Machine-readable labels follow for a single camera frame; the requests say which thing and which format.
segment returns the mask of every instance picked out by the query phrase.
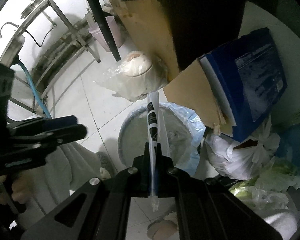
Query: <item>white wall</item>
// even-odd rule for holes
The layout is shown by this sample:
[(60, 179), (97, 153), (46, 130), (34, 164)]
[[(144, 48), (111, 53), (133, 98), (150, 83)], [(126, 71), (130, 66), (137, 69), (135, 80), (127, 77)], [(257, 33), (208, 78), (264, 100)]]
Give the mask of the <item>white wall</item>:
[[(87, 13), (84, 0), (54, 1), (72, 24), (84, 18), (84, 15)], [(99, 2), (101, 5), (104, 4), (104, 0), (99, 0)], [(8, 0), (0, 12), (0, 28), (5, 22), (8, 21), (20, 25), (24, 21), (24, 19), (20, 19), (21, 13), (30, 3), (31, 0)], [(51, 7), (45, 9), (45, 12), (57, 24), (57, 27), (48, 34), (41, 48), (35, 44), (35, 42), (27, 33), (23, 34), (26, 38), (26, 42), (19, 53), (19, 57), (29, 71), (35, 66), (39, 56), (44, 54), (45, 51), (67, 31), (66, 26)], [(31, 23), (27, 30), (35, 37), (37, 42), (41, 44), (45, 34), (50, 30), (51, 27), (52, 24), (49, 22), (49, 20), (41, 14)], [(2, 38), (0, 38), (0, 56), (9, 40), (13, 36), (15, 29), (16, 28), (12, 25), (6, 25), (3, 27), (1, 32)], [(16, 70), (17, 76), (23, 80), (26, 80), (24, 72), (18, 65), (12, 66), (11, 68)], [(33, 97), (31, 90), (17, 80), (14, 81), (12, 95), (15, 99), (21, 101), (22, 103), (32, 106)]]

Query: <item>round object in plastic bag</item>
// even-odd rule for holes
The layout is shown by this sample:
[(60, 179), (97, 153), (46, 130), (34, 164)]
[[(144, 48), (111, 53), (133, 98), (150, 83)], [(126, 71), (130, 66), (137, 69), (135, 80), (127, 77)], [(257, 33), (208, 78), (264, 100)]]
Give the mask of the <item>round object in plastic bag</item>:
[[(174, 103), (160, 103), (169, 145), (168, 153), (175, 167), (194, 175), (199, 163), (199, 146), (205, 126), (191, 109)], [(141, 108), (128, 115), (121, 126), (118, 138), (118, 154), (126, 167), (131, 167), (135, 157), (143, 155), (148, 142), (147, 108)]]
[(270, 129), (271, 117), (242, 143), (225, 135), (208, 134), (206, 147), (210, 164), (231, 179), (247, 180), (259, 175), (279, 146), (279, 135)]

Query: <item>black hose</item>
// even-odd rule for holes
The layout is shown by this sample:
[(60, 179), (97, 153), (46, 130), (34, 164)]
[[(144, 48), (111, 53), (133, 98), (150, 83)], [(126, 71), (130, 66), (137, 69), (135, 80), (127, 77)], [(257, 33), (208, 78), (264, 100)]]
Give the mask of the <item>black hose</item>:
[(41, 45), (39, 45), (39, 44), (37, 43), (37, 41), (35, 40), (35, 38), (32, 36), (32, 34), (31, 34), (30, 32), (28, 32), (27, 30), (25, 30), (25, 33), (28, 33), (28, 34), (32, 37), (32, 39), (34, 40), (34, 42), (35, 42), (39, 47), (42, 47), (42, 45), (43, 45), (43, 43), (44, 43), (44, 40), (46, 39), (46, 37), (47, 37), (47, 35), (49, 34), (49, 32), (51, 32), (52, 30), (53, 30), (53, 28), (51, 28), (51, 29), (47, 32), (47, 34), (46, 34), (45, 37), (43, 38), (43, 41), (42, 41)]

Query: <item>white tile floor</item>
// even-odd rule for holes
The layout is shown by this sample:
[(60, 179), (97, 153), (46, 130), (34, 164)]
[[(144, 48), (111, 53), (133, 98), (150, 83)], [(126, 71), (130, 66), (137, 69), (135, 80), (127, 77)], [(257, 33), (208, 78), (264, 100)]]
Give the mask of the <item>white tile floor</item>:
[[(94, 42), (90, 47), (97, 48), (101, 63), (97, 63), (89, 52), (79, 55), (48, 93), (48, 109), (54, 118), (75, 115), (79, 123), (88, 128), (85, 139), (78, 141), (92, 152), (107, 152), (117, 171), (124, 169), (118, 156), (118, 135), (122, 122), (134, 109), (146, 103), (146, 99), (134, 103), (113, 96), (113, 91), (98, 86), (94, 81), (101, 75), (105, 66), (115, 64), (111, 53)], [(119, 48), (121, 57), (136, 50), (128, 38)], [(163, 90), (160, 100), (166, 101)], [(162, 216), (174, 204), (174, 199), (160, 199), (159, 211), (153, 212), (148, 199), (132, 198), (127, 229), (127, 240), (148, 239), (147, 227), (150, 222)]]

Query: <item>black pole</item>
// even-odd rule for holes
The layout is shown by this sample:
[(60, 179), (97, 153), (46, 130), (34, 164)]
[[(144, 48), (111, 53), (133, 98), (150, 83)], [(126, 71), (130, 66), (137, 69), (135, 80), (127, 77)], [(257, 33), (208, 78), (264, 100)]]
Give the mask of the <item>black pole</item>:
[(109, 46), (109, 49), (111, 50), (115, 60), (119, 61), (121, 59), (121, 57), (120, 57), (119, 51), (117, 49), (117, 46), (114, 42), (114, 38), (110, 31), (109, 25), (106, 21), (106, 18), (103, 15), (103, 11), (102, 11), (101, 5), (99, 3), (99, 0), (87, 0), (87, 2), (90, 5), (92, 14), (100, 27), (101, 33), (102, 33), (103, 37), (105, 38), (106, 43)]

